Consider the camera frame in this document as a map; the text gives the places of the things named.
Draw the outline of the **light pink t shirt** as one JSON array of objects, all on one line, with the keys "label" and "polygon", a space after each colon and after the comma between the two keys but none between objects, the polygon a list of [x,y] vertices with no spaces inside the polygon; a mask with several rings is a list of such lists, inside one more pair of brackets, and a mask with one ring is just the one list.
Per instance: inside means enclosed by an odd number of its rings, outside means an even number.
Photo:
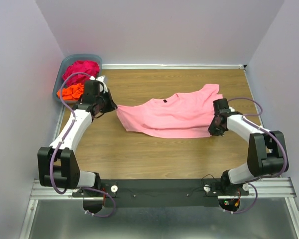
[{"label": "light pink t shirt", "polygon": [[195,92],[138,106],[118,105],[116,114],[126,131],[167,139],[206,138],[214,118],[213,101],[223,98],[219,90],[218,84],[206,84]]}]

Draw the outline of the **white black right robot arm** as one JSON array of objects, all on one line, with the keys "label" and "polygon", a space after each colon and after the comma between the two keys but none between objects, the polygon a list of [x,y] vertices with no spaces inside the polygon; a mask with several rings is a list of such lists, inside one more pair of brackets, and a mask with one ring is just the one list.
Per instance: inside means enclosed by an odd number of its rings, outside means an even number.
[{"label": "white black right robot arm", "polygon": [[235,191],[245,183],[279,177],[289,169],[284,134],[270,131],[248,120],[229,106],[226,98],[213,102],[214,117],[208,128],[211,136],[232,131],[248,143],[247,161],[223,172],[217,187],[223,193]]}]

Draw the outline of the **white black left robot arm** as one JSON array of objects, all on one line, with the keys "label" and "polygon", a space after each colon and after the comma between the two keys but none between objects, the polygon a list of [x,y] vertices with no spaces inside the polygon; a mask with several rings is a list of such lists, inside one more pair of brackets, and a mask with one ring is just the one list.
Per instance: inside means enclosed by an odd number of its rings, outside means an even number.
[{"label": "white black left robot arm", "polygon": [[71,116],[61,133],[48,147],[39,149],[38,172],[42,186],[52,187],[58,194],[68,189],[101,188],[98,173],[80,170],[75,151],[94,119],[117,109],[106,82],[106,76],[87,80],[83,95],[70,108]]}]

